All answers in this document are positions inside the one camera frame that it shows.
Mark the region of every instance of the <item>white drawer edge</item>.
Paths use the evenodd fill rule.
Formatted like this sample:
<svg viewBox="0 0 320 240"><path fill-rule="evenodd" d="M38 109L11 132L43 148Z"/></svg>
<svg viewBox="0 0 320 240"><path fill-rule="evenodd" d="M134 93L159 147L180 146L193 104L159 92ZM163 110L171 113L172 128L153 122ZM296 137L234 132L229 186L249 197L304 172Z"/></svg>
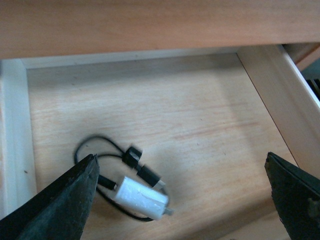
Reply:
<svg viewBox="0 0 320 240"><path fill-rule="evenodd" d="M206 47L186 49L164 49L146 51L110 52L97 54L49 56L22 58L26 69L52 68L86 64L114 63L146 59L163 59L173 57L200 56L210 54L234 54L238 47Z"/></svg>
<svg viewBox="0 0 320 240"><path fill-rule="evenodd" d="M299 167L320 178L320 102L296 65L282 46L237 54Z"/></svg>
<svg viewBox="0 0 320 240"><path fill-rule="evenodd" d="M0 219L37 193L26 69L0 61Z"/></svg>

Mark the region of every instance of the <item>drawer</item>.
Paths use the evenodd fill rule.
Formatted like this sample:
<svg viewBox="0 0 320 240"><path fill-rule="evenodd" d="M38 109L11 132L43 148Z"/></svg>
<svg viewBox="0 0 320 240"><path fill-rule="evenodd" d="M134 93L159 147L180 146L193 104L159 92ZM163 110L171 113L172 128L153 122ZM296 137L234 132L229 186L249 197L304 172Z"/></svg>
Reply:
<svg viewBox="0 0 320 240"><path fill-rule="evenodd" d="M143 149L175 213L141 223L96 195L82 239L289 239L264 163L272 151L320 177L319 106L273 45L2 60L2 217L71 168L83 138L104 134ZM81 157L106 149L93 142Z"/></svg>

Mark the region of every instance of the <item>wood grain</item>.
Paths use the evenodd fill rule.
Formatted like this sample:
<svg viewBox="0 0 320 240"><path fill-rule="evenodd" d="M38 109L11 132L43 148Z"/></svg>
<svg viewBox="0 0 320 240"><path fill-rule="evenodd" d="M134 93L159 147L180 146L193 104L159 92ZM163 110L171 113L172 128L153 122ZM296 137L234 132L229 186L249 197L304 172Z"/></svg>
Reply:
<svg viewBox="0 0 320 240"><path fill-rule="evenodd" d="M289 55L255 46L238 56L299 167L320 178L320 102Z"/></svg>
<svg viewBox="0 0 320 240"><path fill-rule="evenodd" d="M2 0L0 59L320 42L318 0Z"/></svg>
<svg viewBox="0 0 320 240"><path fill-rule="evenodd" d="M277 211L237 229L219 240L291 240Z"/></svg>
<svg viewBox="0 0 320 240"><path fill-rule="evenodd" d="M297 62L296 66L302 71L318 59L320 59L320 43Z"/></svg>
<svg viewBox="0 0 320 240"><path fill-rule="evenodd" d="M173 216L141 223L96 196L83 240L217 239L274 211L267 152L294 161L236 54L30 69L28 84L39 191L94 133L144 149L167 183ZM106 149L93 142L81 157ZM99 162L111 179L135 178Z"/></svg>
<svg viewBox="0 0 320 240"><path fill-rule="evenodd" d="M300 71L320 58L319 42L286 44L284 49Z"/></svg>

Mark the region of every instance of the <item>black plastic part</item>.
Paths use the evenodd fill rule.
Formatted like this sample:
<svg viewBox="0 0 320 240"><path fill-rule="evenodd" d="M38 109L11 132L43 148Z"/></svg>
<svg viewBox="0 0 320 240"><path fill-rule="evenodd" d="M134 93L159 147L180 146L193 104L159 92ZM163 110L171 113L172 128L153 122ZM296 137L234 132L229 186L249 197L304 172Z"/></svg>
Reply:
<svg viewBox="0 0 320 240"><path fill-rule="evenodd" d="M116 186L116 183L114 181L111 181L110 179L102 175L99 175L98 184L110 190L114 190Z"/></svg>
<svg viewBox="0 0 320 240"><path fill-rule="evenodd" d="M272 198L292 240L320 239L320 180L269 152L265 163Z"/></svg>
<svg viewBox="0 0 320 240"><path fill-rule="evenodd" d="M99 165L88 155L0 221L1 240L79 240L96 191Z"/></svg>
<svg viewBox="0 0 320 240"><path fill-rule="evenodd" d="M122 156L122 162L127 164L130 168L135 169L138 166L138 162L141 158L142 151L131 146Z"/></svg>
<svg viewBox="0 0 320 240"><path fill-rule="evenodd" d="M146 165L144 165L136 174L151 187L154 187L160 180L160 177Z"/></svg>

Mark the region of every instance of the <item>black cable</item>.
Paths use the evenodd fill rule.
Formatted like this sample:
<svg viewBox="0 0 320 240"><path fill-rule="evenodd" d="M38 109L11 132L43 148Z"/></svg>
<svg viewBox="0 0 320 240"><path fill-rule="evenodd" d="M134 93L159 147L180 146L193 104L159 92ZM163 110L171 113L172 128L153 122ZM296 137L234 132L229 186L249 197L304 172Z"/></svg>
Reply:
<svg viewBox="0 0 320 240"><path fill-rule="evenodd" d="M73 155L73 161L74 161L74 164L77 164L79 162L78 160L78 152L80 151L80 149L85 145L87 144L88 142L92 141L92 140L95 140L95 139L100 139L100 140L103 140L103 141L106 141L108 143L110 143L111 145L113 145L119 152L120 154L114 154L114 153L108 153L108 152L104 152L104 153L101 153L101 154L98 154L97 157L98 158L102 158L102 157L113 157L113 158L119 158L119 159L122 159L123 158L123 155L125 154L125 151L123 149L121 149L114 141L112 141L110 138L108 137L105 137L103 135L92 135L92 136L89 136L87 137L86 139L84 139L83 141L81 141L79 143L79 145L77 146L77 148L75 149L74 151L74 155ZM114 185L115 183L111 180L109 180L108 178L102 176L102 175L99 175L99 180L101 179L104 179L107 182L107 185L104 185L104 184L100 184L101 186L107 188L107 189L113 189L114 188ZM111 198L109 198L98 186L96 187L96 191L98 192L98 194L103 197L108 203L110 203L112 206L114 206L116 209L118 209L120 212L122 212L123 214L126 214L127 216L133 218L133 219L136 219L136 220L139 220L139 221L142 221L142 222L150 222L150 221L153 221L152 218L150 217L139 217L139 216L136 216L134 215L133 213L127 211L126 209L124 209L123 207L121 207L119 204L117 204L115 201L113 201Z"/></svg>

